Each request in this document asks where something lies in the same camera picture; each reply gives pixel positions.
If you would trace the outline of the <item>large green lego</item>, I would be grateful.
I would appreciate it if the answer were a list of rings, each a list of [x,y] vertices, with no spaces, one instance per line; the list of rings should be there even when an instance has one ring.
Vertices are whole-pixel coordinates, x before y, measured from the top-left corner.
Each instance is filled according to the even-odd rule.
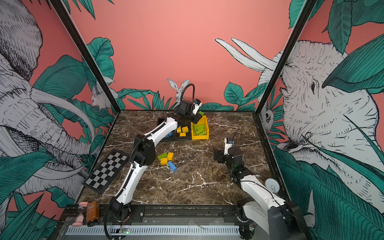
[[[196,126],[196,131],[203,130],[204,128],[205,128],[205,125],[204,125],[204,124],[197,125],[197,126]]]

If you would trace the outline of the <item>green lego small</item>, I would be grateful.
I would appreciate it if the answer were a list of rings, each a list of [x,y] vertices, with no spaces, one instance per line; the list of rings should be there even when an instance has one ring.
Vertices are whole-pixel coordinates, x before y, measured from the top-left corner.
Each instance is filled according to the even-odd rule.
[[[161,159],[164,159],[164,158],[167,158],[168,157],[168,153],[163,153],[161,155],[158,155],[158,160],[160,161]]]

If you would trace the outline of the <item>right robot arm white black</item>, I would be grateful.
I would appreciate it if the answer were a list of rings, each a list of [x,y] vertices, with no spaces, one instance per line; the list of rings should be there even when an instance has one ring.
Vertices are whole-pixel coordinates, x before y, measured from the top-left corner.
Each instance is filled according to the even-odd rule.
[[[285,201],[262,185],[257,176],[245,167],[243,156],[235,146],[214,151],[214,160],[226,165],[231,181],[252,199],[237,205],[238,219],[248,224],[241,229],[242,238],[248,240],[253,237],[255,230],[251,229],[251,223],[254,223],[271,240],[309,240],[309,228],[299,206]]]

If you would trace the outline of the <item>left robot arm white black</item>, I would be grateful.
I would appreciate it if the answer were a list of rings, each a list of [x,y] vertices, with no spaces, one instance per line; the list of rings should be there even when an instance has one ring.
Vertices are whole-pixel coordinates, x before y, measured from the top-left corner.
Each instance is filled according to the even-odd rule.
[[[114,199],[110,202],[109,213],[119,222],[123,222],[131,215],[130,205],[133,200],[137,185],[145,172],[156,157],[156,146],[169,133],[175,131],[182,123],[198,123],[202,118],[199,108],[202,106],[200,100],[181,101],[178,108],[167,114],[165,120],[156,128],[144,135],[137,135],[134,147],[129,157],[130,170]]]

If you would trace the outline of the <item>yellow bin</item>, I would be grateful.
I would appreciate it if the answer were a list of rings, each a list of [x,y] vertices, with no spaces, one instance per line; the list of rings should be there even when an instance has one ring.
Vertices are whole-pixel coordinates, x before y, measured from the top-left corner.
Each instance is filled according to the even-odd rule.
[[[208,119],[207,119],[207,116],[203,116],[200,121],[198,122],[197,125],[201,125],[201,124],[204,124],[205,125],[205,128],[203,130],[199,130],[197,131],[197,134],[196,135],[193,135],[193,123],[191,123],[191,137],[192,137],[192,140],[208,140],[209,139],[209,132],[210,132],[210,129],[209,129],[209,126],[208,126]],[[206,131],[207,134],[206,135],[202,135],[202,136],[198,136],[199,132],[202,132],[202,131]]]

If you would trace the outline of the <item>middle black bin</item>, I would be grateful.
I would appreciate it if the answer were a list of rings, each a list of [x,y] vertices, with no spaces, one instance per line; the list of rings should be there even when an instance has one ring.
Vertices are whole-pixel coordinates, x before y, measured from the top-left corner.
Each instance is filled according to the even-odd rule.
[[[189,132],[186,133],[186,136],[185,137],[180,137],[179,134],[180,133],[177,133],[177,129],[173,131],[173,134],[174,134],[174,137],[175,137],[175,141],[182,141],[182,140],[191,140],[192,137],[191,137],[191,123],[188,121],[188,120],[181,120],[180,123],[179,123],[179,126],[178,127],[188,127],[189,128]]]

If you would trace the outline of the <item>yellow can white lid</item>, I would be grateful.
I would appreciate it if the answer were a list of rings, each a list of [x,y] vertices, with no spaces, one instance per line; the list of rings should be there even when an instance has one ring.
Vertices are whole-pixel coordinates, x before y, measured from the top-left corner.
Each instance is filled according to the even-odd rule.
[[[269,178],[265,180],[265,186],[272,193],[277,194],[280,191],[280,184],[275,179]]]

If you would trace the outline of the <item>checkerboard calibration plate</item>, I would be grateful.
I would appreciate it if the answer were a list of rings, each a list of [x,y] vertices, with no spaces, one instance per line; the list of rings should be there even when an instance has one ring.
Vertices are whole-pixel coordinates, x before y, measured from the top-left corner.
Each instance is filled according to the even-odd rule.
[[[103,194],[128,161],[129,155],[119,150],[112,150],[85,179],[83,186]]]

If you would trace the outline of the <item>orange brown box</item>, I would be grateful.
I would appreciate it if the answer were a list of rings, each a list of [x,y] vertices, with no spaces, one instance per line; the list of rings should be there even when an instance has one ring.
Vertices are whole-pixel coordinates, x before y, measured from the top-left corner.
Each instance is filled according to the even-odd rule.
[[[87,212],[86,212],[87,222],[98,223],[99,219],[100,219],[100,203],[97,201],[88,203]]]

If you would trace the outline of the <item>pink hourglass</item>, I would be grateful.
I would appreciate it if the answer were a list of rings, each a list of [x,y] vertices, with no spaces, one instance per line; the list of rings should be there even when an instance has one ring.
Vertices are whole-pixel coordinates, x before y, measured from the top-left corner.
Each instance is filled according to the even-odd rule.
[[[85,213],[87,212],[88,202],[80,202],[78,206],[78,216],[76,217],[75,222],[72,224],[72,227],[81,227],[84,224]]]

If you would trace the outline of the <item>black front rail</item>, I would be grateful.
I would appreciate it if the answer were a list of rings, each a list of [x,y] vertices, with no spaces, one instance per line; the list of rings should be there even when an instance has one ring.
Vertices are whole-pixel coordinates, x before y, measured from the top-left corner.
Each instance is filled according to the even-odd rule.
[[[100,205],[99,222],[107,216],[107,222],[119,225],[143,223],[144,218],[222,218],[226,223],[246,224],[252,221],[251,215],[246,213],[245,205],[135,205],[115,215],[108,205]]]

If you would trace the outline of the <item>right black frame post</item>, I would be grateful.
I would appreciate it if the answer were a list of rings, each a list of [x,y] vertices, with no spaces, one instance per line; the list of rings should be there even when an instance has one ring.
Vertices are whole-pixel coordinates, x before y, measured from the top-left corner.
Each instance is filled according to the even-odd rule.
[[[273,90],[273,87],[275,86],[275,83],[276,81],[279,79],[279,76],[280,74],[282,73],[282,70],[283,70],[283,67],[284,65],[286,64],[287,60],[288,60],[288,57],[290,56],[290,54],[292,53],[292,50],[306,24],[306,22],[308,21],[308,18],[312,12],[312,10],[314,9],[315,7],[315,4],[316,4],[316,0],[308,0],[308,1],[305,1],[304,2],[304,6],[302,7],[302,10],[299,14],[299,17],[297,19],[297,22],[295,23],[294,25],[294,28],[293,28],[293,31],[291,32],[291,35],[288,39],[288,42],[282,52],[282,55],[278,61],[278,64],[275,68],[275,70],[273,71],[273,75],[266,87],[266,90],[263,94],[263,97],[259,103],[259,106],[258,108],[256,109],[255,113],[256,113],[256,116],[260,115],[267,99],[268,99],[268,96],[269,94],[272,92]]]

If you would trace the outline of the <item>black frame post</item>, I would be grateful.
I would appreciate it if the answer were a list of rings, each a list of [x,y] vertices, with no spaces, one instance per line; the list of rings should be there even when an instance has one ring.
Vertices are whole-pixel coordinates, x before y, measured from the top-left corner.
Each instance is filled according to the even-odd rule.
[[[256,113],[256,116],[260,115],[267,99],[268,99],[268,96],[269,94],[272,92],[273,90],[273,87],[275,86],[275,83],[276,81],[279,79],[279,76],[280,74],[282,73],[282,70],[283,70],[283,67],[284,65],[286,64],[287,60],[288,60],[288,57],[290,56],[290,54],[292,53],[292,50],[306,24],[306,22],[308,21],[308,18],[312,12],[312,10],[314,9],[315,7],[315,4],[316,4],[316,0],[308,0],[308,1],[305,1],[304,2],[304,6],[302,7],[302,10],[299,14],[299,17],[297,19],[297,22],[295,23],[294,25],[294,28],[293,28],[293,31],[291,32],[291,35],[288,39],[288,42],[282,52],[282,55],[278,61],[278,64],[275,68],[275,70],[273,71],[273,75],[266,87],[266,90],[263,94],[263,97],[259,103],[259,106],[258,108],[256,109],[255,113]]]
[[[98,83],[101,85],[108,100],[111,102],[113,109],[118,115],[121,112],[121,109],[117,101],[115,100],[115,97],[112,95],[112,92],[110,91],[109,86],[105,82],[101,70],[99,69],[95,59],[93,58],[87,45],[85,44],[84,39],[82,38],[76,25],[74,24],[64,3],[62,1],[57,1],[57,0],[50,0],[50,3],[55,9],[56,13],[58,14],[60,20],[62,21],[63,25],[65,26],[66,30],[68,31],[69,35],[71,36],[72,40],[77,46],[78,50],[80,51],[82,57],[84,58],[88,67],[90,68],[92,74],[94,75]]]

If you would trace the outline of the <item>left black frame post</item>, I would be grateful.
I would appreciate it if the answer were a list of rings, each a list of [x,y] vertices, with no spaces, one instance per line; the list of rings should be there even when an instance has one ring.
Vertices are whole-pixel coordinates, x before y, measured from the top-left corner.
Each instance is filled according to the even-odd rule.
[[[101,85],[108,100],[111,102],[113,109],[118,115],[121,112],[121,109],[117,101],[115,100],[115,97],[112,95],[112,92],[110,91],[109,86],[105,82],[101,70],[99,69],[95,59],[93,58],[87,45],[85,44],[84,39],[82,38],[76,25],[74,24],[64,3],[62,1],[57,1],[57,0],[50,0],[50,3],[55,9],[56,13],[58,14],[60,20],[62,21],[63,25],[65,26],[66,30],[68,31],[69,35],[71,36],[72,40],[77,46],[78,50],[80,51],[82,57],[84,58],[88,67],[90,68],[92,74],[94,75],[98,83]]]

